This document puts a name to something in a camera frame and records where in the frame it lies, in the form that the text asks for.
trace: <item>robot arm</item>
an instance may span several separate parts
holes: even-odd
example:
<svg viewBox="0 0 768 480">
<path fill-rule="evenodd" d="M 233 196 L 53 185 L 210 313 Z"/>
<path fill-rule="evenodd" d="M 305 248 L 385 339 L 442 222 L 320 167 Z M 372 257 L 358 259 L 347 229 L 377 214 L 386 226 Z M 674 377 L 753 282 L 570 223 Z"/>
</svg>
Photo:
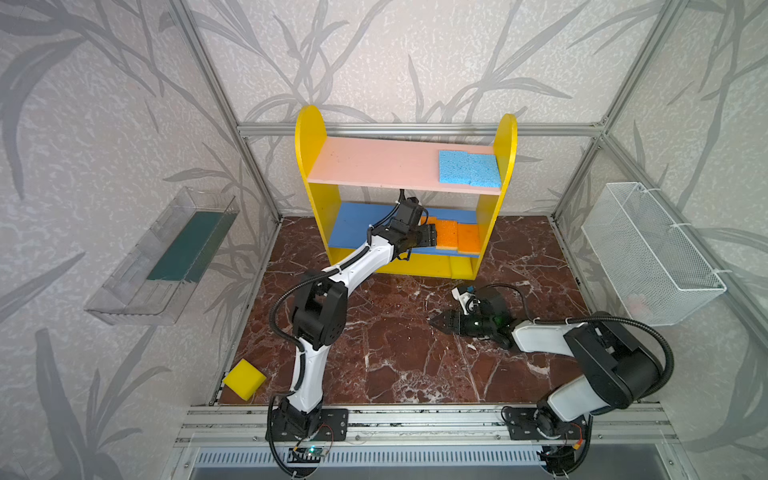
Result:
<svg viewBox="0 0 768 480">
<path fill-rule="evenodd" d="M 409 260 L 411 250 L 437 243 L 435 225 L 421 224 L 424 207 L 415 197 L 400 198 L 386 217 L 368 229 L 367 241 L 318 278 L 296 291 L 291 309 L 296 348 L 292 393 L 283 397 L 278 416 L 291 438 L 310 437 L 319 428 L 323 404 L 323 373 L 331 345 L 346 325 L 347 298 L 380 267 L 393 260 Z M 306 279 L 322 276 L 308 272 Z"/>
<path fill-rule="evenodd" d="M 461 309 L 441 313 L 430 324 L 444 333 L 494 340 L 504 349 L 516 346 L 522 352 L 574 357 L 584 375 L 539 403 L 532 426 L 542 435 L 557 437 L 563 427 L 582 415 L 626 409 L 635 400 L 657 391 L 671 376 L 672 352 L 666 340 L 649 326 L 607 313 L 558 322 L 515 319 L 493 288 L 497 286 L 517 290 L 527 309 L 522 293 L 512 285 L 457 287 L 452 293 Z M 666 357 L 663 369 L 624 324 L 643 329 L 659 341 Z"/>
</svg>

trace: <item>clear plastic bin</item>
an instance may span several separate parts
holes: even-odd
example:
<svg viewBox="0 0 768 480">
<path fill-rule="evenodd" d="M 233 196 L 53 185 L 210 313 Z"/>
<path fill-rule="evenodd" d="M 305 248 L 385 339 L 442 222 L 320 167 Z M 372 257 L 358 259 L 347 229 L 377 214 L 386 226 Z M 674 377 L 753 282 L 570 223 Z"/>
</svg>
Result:
<svg viewBox="0 0 768 480">
<path fill-rule="evenodd" d="M 85 311 L 111 325 L 173 325 L 239 212 L 232 194 L 183 187 Z"/>
</svg>

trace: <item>blue shelf board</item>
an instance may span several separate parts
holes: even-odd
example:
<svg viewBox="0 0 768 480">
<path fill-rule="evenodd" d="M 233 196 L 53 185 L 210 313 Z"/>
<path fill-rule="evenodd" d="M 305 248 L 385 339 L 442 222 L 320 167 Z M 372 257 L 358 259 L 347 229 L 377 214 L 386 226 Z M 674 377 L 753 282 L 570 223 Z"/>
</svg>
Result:
<svg viewBox="0 0 768 480">
<path fill-rule="evenodd" d="M 356 249 L 366 242 L 368 226 L 378 222 L 392 210 L 392 205 L 353 204 L 344 202 L 339 208 L 336 225 L 333 226 L 328 246 L 332 248 Z M 429 216 L 440 220 L 455 220 L 459 223 L 476 225 L 477 214 L 470 210 L 452 210 L 448 208 L 430 208 Z M 438 250 L 434 247 L 415 248 L 413 253 L 422 255 L 443 255 L 444 257 L 478 258 L 478 255 L 465 255 L 455 250 Z"/>
</svg>

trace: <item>orange sponge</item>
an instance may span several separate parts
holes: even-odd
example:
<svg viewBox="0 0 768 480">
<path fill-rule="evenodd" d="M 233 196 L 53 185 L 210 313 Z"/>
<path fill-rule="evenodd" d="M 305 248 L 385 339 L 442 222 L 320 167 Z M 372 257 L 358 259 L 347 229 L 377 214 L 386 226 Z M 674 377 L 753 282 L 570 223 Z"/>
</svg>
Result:
<svg viewBox="0 0 768 480">
<path fill-rule="evenodd" d="M 458 252 L 468 255 L 480 254 L 480 230 L 477 225 L 458 224 Z"/>
<path fill-rule="evenodd" d="M 430 218 L 427 223 L 434 223 L 437 229 L 438 250 L 456 250 L 458 248 L 458 223 L 454 220 Z"/>
</svg>

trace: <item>black bracket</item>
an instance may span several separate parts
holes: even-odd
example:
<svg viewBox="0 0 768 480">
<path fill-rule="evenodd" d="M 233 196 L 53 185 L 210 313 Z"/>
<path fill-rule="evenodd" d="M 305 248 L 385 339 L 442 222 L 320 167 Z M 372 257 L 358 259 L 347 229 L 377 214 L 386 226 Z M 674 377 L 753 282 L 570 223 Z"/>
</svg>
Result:
<svg viewBox="0 0 768 480">
<path fill-rule="evenodd" d="M 347 423 L 349 422 L 349 410 L 347 409 L 322 409 L 320 410 L 320 427 L 315 435 L 307 441 L 338 442 L 346 440 Z M 294 427 L 288 422 L 288 418 L 275 409 L 272 417 L 270 433 L 274 435 L 275 442 L 298 442 Z"/>
<path fill-rule="evenodd" d="M 545 437 L 539 431 L 537 410 L 535 407 L 506 408 L 505 424 L 509 431 L 510 440 L 552 440 L 553 442 L 562 442 L 566 437 L 569 440 L 579 439 L 578 427 L 570 422 L 559 422 L 559 425 L 556 425 L 554 430 L 555 435 L 550 435 L 551 438 Z M 584 420 L 584 416 L 578 417 L 573 423 L 581 425 L 582 429 L 586 429 L 587 423 Z"/>
</svg>

